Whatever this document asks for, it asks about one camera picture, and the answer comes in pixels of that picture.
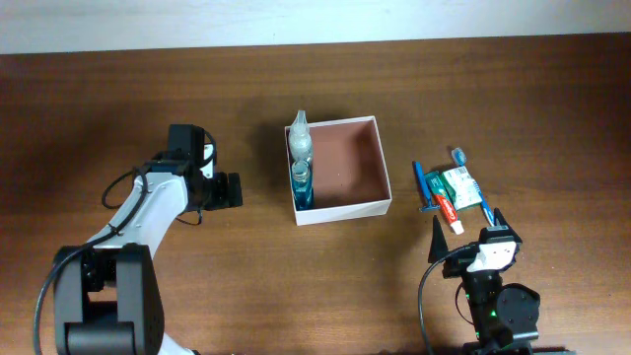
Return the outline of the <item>pink open cardboard box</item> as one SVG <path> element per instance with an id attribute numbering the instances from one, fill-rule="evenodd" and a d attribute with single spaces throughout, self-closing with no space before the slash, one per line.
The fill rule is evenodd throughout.
<path id="1" fill-rule="evenodd" d="M 312 122 L 314 207 L 294 209 L 298 226 L 385 215 L 392 202 L 377 119 Z"/>

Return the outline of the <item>purple spray bottle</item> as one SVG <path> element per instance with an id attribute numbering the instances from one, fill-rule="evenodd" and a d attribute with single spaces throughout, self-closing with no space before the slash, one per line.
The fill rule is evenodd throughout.
<path id="1" fill-rule="evenodd" d="M 294 161 L 305 160 L 308 164 L 313 162 L 314 146 L 304 110 L 297 112 L 297 116 L 290 126 L 288 143 Z"/>

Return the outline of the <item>green red toothpaste tube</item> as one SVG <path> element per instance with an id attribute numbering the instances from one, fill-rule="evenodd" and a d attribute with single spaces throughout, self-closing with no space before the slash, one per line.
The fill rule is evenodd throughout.
<path id="1" fill-rule="evenodd" d="M 426 174 L 425 180 L 430 188 L 431 193 L 438 202 L 440 209 L 449 224 L 452 231 L 461 235 L 464 232 L 463 225 L 456 214 L 451 198 L 448 194 L 446 185 L 443 183 L 441 176 L 438 172 L 430 172 Z"/>

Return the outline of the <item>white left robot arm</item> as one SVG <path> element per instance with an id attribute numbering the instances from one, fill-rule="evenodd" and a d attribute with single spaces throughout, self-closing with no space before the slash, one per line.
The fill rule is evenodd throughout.
<path id="1" fill-rule="evenodd" d="M 173 124 L 166 150 L 127 172 L 129 195 L 109 222 L 84 244 L 55 255 L 35 306 L 36 353 L 47 293 L 59 354 L 188 353 L 166 333 L 153 258 L 181 215 L 242 206 L 240 177 L 215 172 L 217 153 L 205 129 Z"/>

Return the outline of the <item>white green crumpled sachet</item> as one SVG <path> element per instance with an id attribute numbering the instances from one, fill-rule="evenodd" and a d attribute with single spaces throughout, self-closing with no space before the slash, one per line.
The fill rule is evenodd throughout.
<path id="1" fill-rule="evenodd" d="M 466 167 L 457 167 L 440 174 L 456 211 L 480 205 L 482 198 L 476 180 Z"/>

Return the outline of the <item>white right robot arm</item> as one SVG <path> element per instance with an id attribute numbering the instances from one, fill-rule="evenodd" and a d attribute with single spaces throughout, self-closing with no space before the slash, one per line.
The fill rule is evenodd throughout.
<path id="1" fill-rule="evenodd" d="M 442 225 L 432 220 L 432 240 L 428 262 L 417 291 L 420 331 L 429 354 L 431 345 L 423 310 L 425 284 L 431 273 L 442 266 L 445 279 L 459 278 L 459 290 L 465 292 L 476 340 L 462 345 L 461 354 L 569 354 L 562 347 L 534 348 L 539 338 L 537 322 L 540 295 L 520 283 L 505 284 L 501 274 L 517 261 L 522 238 L 506 221 L 500 210 L 494 211 L 495 224 L 480 231 L 475 242 L 458 248 L 448 247 Z"/>

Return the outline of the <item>blue disposable razor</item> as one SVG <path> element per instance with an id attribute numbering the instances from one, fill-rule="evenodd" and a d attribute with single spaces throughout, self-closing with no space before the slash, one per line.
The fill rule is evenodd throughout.
<path id="1" fill-rule="evenodd" d="M 412 166 L 413 166 L 414 174 L 416 176 L 417 184 L 420 187 L 420 191 L 424 199 L 424 204 L 420 208 L 420 211 L 430 212 L 430 211 L 438 210 L 440 206 L 436 204 L 433 200 L 433 196 L 431 194 L 427 181 L 425 180 L 425 175 L 424 175 L 421 164 L 417 161 L 413 161 Z"/>

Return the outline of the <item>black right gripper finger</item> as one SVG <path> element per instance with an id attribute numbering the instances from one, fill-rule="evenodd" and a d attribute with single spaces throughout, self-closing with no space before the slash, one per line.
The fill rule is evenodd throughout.
<path id="1" fill-rule="evenodd" d="M 507 222 L 499 208 L 494 209 L 494 229 L 503 231 L 511 230 L 510 224 Z"/>
<path id="2" fill-rule="evenodd" d="M 428 262 L 434 263 L 449 253 L 449 247 L 443 232 L 441 222 L 437 216 L 432 219 L 432 239 L 428 254 Z"/>

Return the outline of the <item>teal mouthwash bottle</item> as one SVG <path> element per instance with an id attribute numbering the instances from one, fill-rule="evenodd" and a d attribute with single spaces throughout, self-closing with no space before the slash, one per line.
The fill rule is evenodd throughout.
<path id="1" fill-rule="evenodd" d="M 294 162 L 291 167 L 291 178 L 296 209 L 298 211 L 312 209 L 314 190 L 310 164 L 306 160 Z"/>

